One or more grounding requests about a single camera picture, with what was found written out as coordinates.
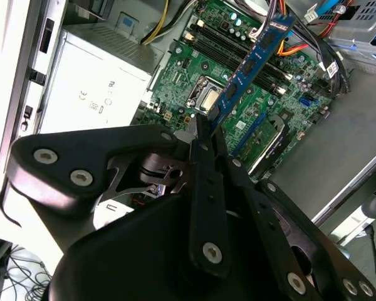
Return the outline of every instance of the gray metal panel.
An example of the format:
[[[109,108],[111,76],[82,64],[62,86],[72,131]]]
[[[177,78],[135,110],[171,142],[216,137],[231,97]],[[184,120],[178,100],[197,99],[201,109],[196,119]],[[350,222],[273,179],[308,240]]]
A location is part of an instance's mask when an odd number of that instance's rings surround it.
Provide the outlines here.
[[[125,37],[105,23],[71,25],[65,29],[151,75],[164,54],[154,47],[140,46],[135,39]]]
[[[376,77],[354,71],[352,92],[332,104],[273,180],[310,218],[376,156]]]
[[[371,42],[376,37],[376,1],[354,0],[351,6],[359,6],[359,9],[351,20],[340,20],[330,33],[331,39],[351,42]],[[320,20],[329,23],[333,19],[332,11],[320,17]]]

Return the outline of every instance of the yellow cable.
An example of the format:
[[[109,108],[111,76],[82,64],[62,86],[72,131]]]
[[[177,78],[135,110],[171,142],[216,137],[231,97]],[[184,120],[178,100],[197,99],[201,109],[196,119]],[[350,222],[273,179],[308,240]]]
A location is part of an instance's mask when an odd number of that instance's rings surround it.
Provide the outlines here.
[[[163,23],[164,23],[164,20],[165,20],[165,17],[167,15],[167,8],[169,7],[169,0],[165,0],[165,6],[164,6],[164,11],[163,11],[163,15],[158,23],[158,25],[156,26],[155,30],[153,31],[153,33],[147,38],[146,41],[144,41],[142,44],[144,45],[148,45],[150,43],[150,41],[155,37],[157,36],[157,33],[159,33],[160,29],[163,27]]]

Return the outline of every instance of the hole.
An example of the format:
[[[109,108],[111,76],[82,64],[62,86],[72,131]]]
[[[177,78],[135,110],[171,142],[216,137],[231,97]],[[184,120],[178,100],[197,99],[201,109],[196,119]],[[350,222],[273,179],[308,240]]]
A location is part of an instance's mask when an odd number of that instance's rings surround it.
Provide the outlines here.
[[[51,160],[51,154],[48,154],[48,153],[40,154],[40,158],[46,159],[46,160]]]
[[[209,254],[213,257],[213,258],[216,258],[217,256],[217,251],[215,248],[208,248],[207,251],[209,252]]]
[[[276,226],[272,222],[270,222],[269,228],[270,228],[270,230],[274,231],[276,229]]]
[[[294,253],[296,261],[298,261],[303,274],[305,276],[310,275],[312,272],[312,264],[305,252],[299,246],[292,246],[291,250]]]
[[[182,171],[179,169],[174,169],[170,172],[170,178],[171,179],[177,179],[182,176]]]
[[[40,43],[39,50],[43,53],[47,53],[49,49],[51,34],[53,32],[55,22],[49,18],[46,19],[46,24],[44,25],[42,41]]]
[[[301,282],[298,281],[298,279],[293,280],[296,287],[301,287]]]
[[[88,178],[84,174],[77,174],[76,178],[85,182]]]

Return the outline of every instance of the black cable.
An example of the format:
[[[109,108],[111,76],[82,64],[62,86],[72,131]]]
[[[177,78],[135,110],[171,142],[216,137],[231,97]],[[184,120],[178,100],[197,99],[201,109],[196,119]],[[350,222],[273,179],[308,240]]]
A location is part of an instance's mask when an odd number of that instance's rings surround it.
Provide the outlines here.
[[[375,275],[376,275],[376,244],[375,244],[375,230],[372,224],[368,225],[365,228],[366,234],[369,235],[370,244],[372,245],[372,254],[373,254],[373,263],[375,265]]]
[[[19,227],[22,228],[20,223],[18,223],[15,219],[10,218],[4,210],[4,203],[3,202],[4,202],[4,197],[5,197],[5,194],[7,192],[7,188],[8,188],[7,184],[8,184],[8,178],[5,177],[4,181],[3,181],[3,186],[2,186],[1,191],[0,191],[0,210],[3,212],[3,215],[6,219],[8,219],[10,222],[15,224],[16,226],[19,226]]]

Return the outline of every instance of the capacitor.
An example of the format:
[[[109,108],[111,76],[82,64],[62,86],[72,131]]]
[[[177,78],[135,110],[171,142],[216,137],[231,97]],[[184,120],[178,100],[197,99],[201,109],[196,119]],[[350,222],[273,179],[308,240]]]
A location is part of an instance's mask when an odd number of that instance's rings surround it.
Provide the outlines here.
[[[237,27],[241,26],[242,23],[243,22],[241,21],[241,19],[237,19],[237,20],[234,21],[234,25],[237,26]]]
[[[236,13],[231,13],[231,14],[230,14],[230,19],[231,19],[231,20],[234,21],[236,18],[237,18],[237,14],[236,14]]]

